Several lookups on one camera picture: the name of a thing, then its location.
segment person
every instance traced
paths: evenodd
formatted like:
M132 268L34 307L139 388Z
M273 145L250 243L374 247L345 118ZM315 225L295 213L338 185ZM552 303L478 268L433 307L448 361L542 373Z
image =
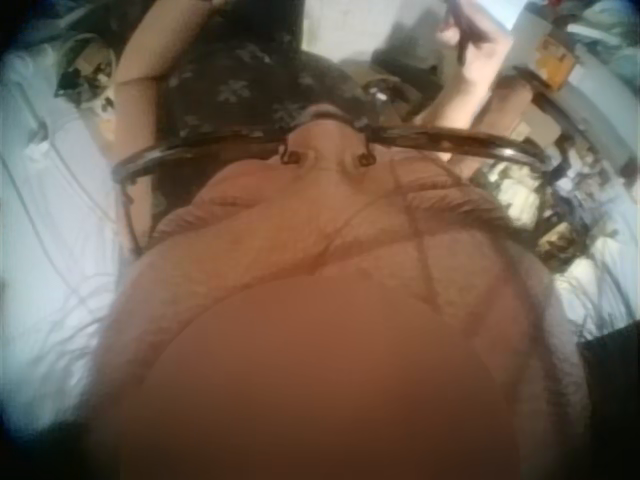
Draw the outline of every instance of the person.
M117 73L118 159L157 142L159 79L224 3L158 0L142 21ZM460 3L486 39L418 125L469 128L509 51ZM460 35L447 23L440 36ZM226 117L261 95L210 82L183 111L222 93L236 99ZM136 184L151 248L96 353L96 450L133 478L566 474L588 400L548 272L447 156L367 145L335 103L300 107L279 155L226 167L153 229L151 183ZM183 120L210 126L202 110Z

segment cable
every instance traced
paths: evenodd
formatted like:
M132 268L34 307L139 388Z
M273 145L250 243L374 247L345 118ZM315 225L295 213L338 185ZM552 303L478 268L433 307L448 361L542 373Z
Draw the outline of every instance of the cable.
M55 130L53 130L53 133L52 133L52 129L50 128L49 124L46 121L44 121L37 114L37 111L36 111L35 107L33 106L33 103L31 102L31 99L29 98L29 95L25 91L24 87L21 84L17 83L17 82L11 82L11 83L15 84L15 88L13 88L13 89L12 88L8 88L8 91L10 92L10 94L13 93L14 98L16 98L16 96L17 96L16 99L25 106L25 108L27 109L27 112L29 113L29 116L31 117L32 121L34 122L34 125L36 126L36 128L38 128L38 130L40 132L44 133L44 136L45 136L45 140L44 141L45 142L46 141L49 142L49 145L51 146L51 149L53 150L53 152L55 153L56 157L58 158L58 160L59 160L60 164L62 165L64 171L67 173L67 175L69 175L69 177L71 177L73 183L75 184L75 186L80 191L81 197L84 197L83 199L85 201L88 201L89 204L91 204L91 206L97 210L98 215L103 217L103 219L106 220L108 223L110 223L115 229L115 225L116 225L115 219L112 218L111 215L109 215L108 212L106 212L102 208L102 206L98 203L98 201L95 198L93 198L91 193L86 189L86 187L82 184L82 182L80 181L78 176L75 174L75 172L73 171L71 166L67 163L67 161L64 158L64 156L60 153L60 149L58 148L57 144L55 143L55 134L57 132ZM71 118L71 117L72 116L69 116L68 121L65 121L62 124L62 126L58 126L58 131L61 130L68 123L71 123L75 118L77 118L75 116L73 116L73 118Z
M76 296L78 301L87 310L87 312L89 314L91 314L92 316L95 316L95 312L91 309L91 307L86 302L84 297L82 295L80 295L77 290L74 289L74 287L71 285L71 282L69 282L69 280L64 276L64 273L60 270L58 265L56 265L55 261L53 260L53 257L49 253L49 250L47 249L47 247L45 245L44 238L42 237L40 231L38 230L38 226L36 225L35 219L31 215L29 207L27 206L27 202L25 201L24 197L22 196L22 192L20 191L20 187L18 186L18 182L16 182L16 179L13 176L13 173L11 172L11 169L9 168L9 164L7 163L7 160L5 159L5 157L4 157L4 155L2 153L0 153L0 162L2 163L3 170L7 173L7 176L9 178L9 182L11 183L11 185L13 186L13 189L16 192L16 196L18 197L18 201L20 202L20 205L22 206L22 209L24 210L24 213L27 216L27 221L29 222L29 225L31 226L31 229L33 230L33 233L34 233L34 235L36 237L36 240L37 240L38 244L40 245L40 248L42 249L42 253L44 254L45 258L47 259L47 262L49 262L49 265L51 266L51 268L53 269L55 274L60 278L62 283L64 283L64 285L69 289L69 291L72 292Z

